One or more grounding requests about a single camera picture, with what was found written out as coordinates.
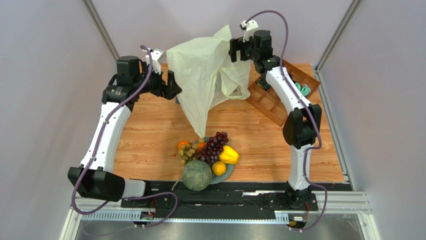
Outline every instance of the white plastic bag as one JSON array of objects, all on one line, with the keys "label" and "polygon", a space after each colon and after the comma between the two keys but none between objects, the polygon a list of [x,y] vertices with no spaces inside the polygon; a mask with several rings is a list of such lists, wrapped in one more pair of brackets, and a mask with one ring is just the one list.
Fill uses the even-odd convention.
[{"label": "white plastic bag", "polygon": [[167,51],[168,68],[182,88],[177,99],[200,138],[205,137],[211,108],[228,99],[244,100],[250,96],[250,62],[231,62],[231,38],[226,25],[213,37],[194,38]]}]

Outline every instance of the cantaloupe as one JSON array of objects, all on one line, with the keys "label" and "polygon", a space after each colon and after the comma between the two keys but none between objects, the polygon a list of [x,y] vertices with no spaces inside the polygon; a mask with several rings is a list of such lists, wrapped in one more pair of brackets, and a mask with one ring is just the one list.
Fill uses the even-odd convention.
[{"label": "cantaloupe", "polygon": [[207,188],[212,180],[212,169],[200,160],[188,162],[183,168],[182,182],[192,191],[202,191]]}]

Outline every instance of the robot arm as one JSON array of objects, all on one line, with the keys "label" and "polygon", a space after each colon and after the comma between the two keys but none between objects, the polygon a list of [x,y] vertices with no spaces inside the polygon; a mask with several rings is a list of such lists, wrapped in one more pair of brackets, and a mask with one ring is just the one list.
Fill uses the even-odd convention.
[{"label": "robot arm", "polygon": [[[318,104],[312,105],[297,90],[285,66],[282,69],[284,76],[282,75],[281,59],[273,55],[270,31],[258,30],[259,26],[254,20],[247,23],[243,21],[240,27],[245,30],[244,36],[231,39],[229,42],[231,61],[237,61],[237,51],[240,51],[241,61],[252,60],[256,71],[276,91],[288,113],[288,118],[282,129],[284,139],[290,145],[291,150],[291,170],[288,179],[291,189],[286,191],[286,194],[288,196],[287,204],[297,209],[312,194],[311,186],[304,176],[304,167],[306,167],[306,177],[309,178],[311,152],[308,151],[307,153],[306,166],[304,166],[304,157],[306,149],[312,147],[315,143],[317,135],[313,124],[316,124],[318,129],[320,128],[322,110]],[[311,122],[299,99],[309,106],[315,123]]]},{"label": "robot arm", "polygon": [[[168,71],[167,84],[162,79],[161,62],[166,58],[165,53],[159,49],[150,51],[152,55],[152,73],[148,83],[139,94],[150,92],[158,97],[171,100],[177,94],[181,93],[182,89],[176,84],[172,71]],[[142,63],[143,73],[140,73],[139,62]],[[68,179],[74,186],[83,169],[88,166],[92,158],[99,132],[106,121],[107,115],[142,85],[147,77],[147,72],[147,63],[136,56],[123,56],[118,59],[117,74],[112,77],[109,85],[103,91],[100,119],[92,143],[82,159],[80,166],[69,168]],[[88,171],[78,186],[80,196],[117,202],[122,198],[141,197],[145,194],[145,181],[124,179],[112,173],[114,158],[123,127],[138,99],[139,95],[120,107],[105,125],[96,158],[88,166]]]}]

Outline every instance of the white wall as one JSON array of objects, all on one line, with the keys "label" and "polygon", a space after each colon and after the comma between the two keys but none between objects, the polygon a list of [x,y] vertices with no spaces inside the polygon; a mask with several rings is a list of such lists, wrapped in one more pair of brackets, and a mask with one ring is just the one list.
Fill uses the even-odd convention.
[{"label": "white wall", "polygon": [[[263,10],[281,12],[289,25],[285,58],[317,64],[351,0],[93,0],[121,56],[143,57],[141,43],[167,50],[198,37],[210,37],[226,24],[232,36],[243,35],[243,20]],[[271,30],[276,55],[281,54],[285,28],[280,17],[267,13],[255,19]]]},{"label": "white wall", "polygon": [[425,239],[426,1],[363,1],[322,71],[383,240]]},{"label": "white wall", "polygon": [[115,64],[80,0],[0,2],[0,239],[58,239]]}]

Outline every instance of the gray plate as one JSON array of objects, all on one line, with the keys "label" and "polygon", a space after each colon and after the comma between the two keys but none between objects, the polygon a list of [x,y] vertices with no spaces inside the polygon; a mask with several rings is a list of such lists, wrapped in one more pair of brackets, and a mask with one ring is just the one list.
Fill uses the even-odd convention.
[{"label": "gray plate", "polygon": [[[205,137],[204,141],[208,142],[209,138],[210,137]],[[212,184],[218,184],[220,182],[223,182],[225,179],[227,179],[231,175],[232,171],[234,170],[234,164],[226,164],[225,163],[225,165],[226,165],[226,172],[224,174],[222,174],[221,176],[217,176],[216,174],[214,174],[213,172],[211,172],[212,176],[211,176],[210,185],[212,185]]]}]

